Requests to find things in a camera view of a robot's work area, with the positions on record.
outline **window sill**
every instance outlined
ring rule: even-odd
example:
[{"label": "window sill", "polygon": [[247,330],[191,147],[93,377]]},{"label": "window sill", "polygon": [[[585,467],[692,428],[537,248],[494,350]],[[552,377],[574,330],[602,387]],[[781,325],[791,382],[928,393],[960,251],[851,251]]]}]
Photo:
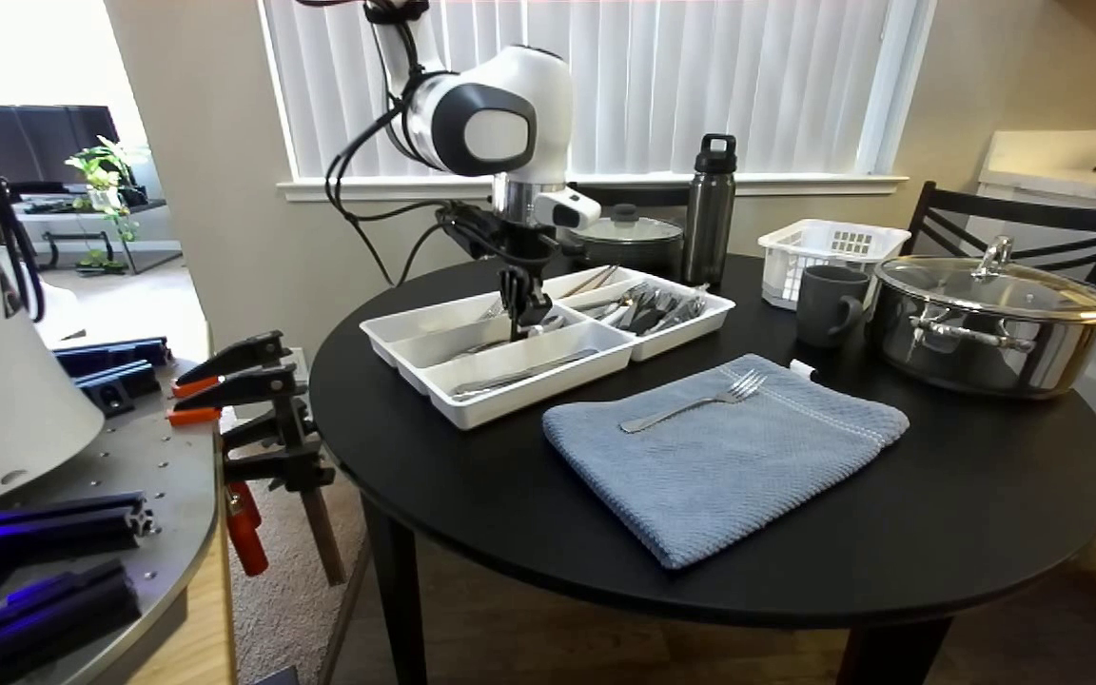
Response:
[{"label": "window sill", "polygon": [[[610,184],[610,188],[662,188],[662,184],[692,184],[686,174],[592,174],[577,184]],[[887,198],[897,193],[906,174],[747,174],[739,178],[739,193],[752,198]],[[287,178],[278,184],[278,193],[287,204],[318,204],[318,178]],[[349,178],[343,184],[346,201],[423,201],[423,198],[485,198],[485,178]]]}]

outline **pot lid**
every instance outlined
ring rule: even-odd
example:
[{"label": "pot lid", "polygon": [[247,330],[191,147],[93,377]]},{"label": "pot lid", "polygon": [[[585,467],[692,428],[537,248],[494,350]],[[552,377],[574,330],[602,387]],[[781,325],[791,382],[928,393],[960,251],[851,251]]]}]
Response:
[{"label": "pot lid", "polygon": [[659,245],[659,240],[678,240],[679,227],[653,220],[653,217],[635,217],[635,208],[626,208],[626,204],[612,204],[610,217],[597,217],[597,220],[574,227],[569,235],[577,235],[585,245]]},{"label": "pot lid", "polygon": [[887,259],[873,275],[920,301],[1018,321],[1096,325],[1096,291],[1048,269],[977,259]]}]

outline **pot handle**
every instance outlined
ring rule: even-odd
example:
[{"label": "pot handle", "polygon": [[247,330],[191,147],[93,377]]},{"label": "pot handle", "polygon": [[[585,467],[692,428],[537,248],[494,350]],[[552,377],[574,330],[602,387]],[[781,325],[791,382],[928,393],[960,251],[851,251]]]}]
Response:
[{"label": "pot handle", "polygon": [[938,339],[970,339],[970,343],[980,343],[980,346],[991,346],[991,350],[1022,350],[1022,354],[1036,350],[1036,343],[1009,339],[1003,326],[989,335],[989,330],[975,330],[975,326],[951,325],[951,321],[942,321],[947,313],[951,308],[924,301],[924,313],[911,315],[911,330],[915,335],[938,335]]}]

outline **white tray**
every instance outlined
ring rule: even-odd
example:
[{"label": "white tray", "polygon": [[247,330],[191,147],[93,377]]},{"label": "white tray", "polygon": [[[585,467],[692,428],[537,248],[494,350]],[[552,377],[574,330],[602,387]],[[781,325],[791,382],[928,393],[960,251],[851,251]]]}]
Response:
[{"label": "white tray", "polygon": [[[618,301],[626,291],[653,291],[692,303],[696,315],[632,335],[585,315],[591,303]],[[632,358],[648,360],[719,330],[733,301],[625,265],[597,265],[549,278],[552,315],[527,339],[508,343],[508,315],[497,293],[460,297],[362,321],[375,358],[417,387],[451,428],[474,430],[527,404],[618,373]]]}]

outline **fork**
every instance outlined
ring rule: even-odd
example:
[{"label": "fork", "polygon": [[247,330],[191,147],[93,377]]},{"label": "fork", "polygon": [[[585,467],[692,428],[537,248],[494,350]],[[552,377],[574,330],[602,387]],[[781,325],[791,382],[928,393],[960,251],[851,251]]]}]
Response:
[{"label": "fork", "polygon": [[686,410],[696,410],[696,406],[707,406],[707,404],[739,404],[739,400],[749,400],[749,395],[762,393],[762,387],[763,387],[763,377],[749,369],[749,373],[733,377],[722,393],[700,395],[700,400],[692,400],[692,404],[679,404],[679,406],[669,406],[669,410],[659,410],[659,415],[625,420],[618,430],[625,430],[625,435],[637,435],[637,430],[649,430],[649,428],[659,428],[659,423],[669,423],[669,420],[678,420],[678,415],[686,415]]}]

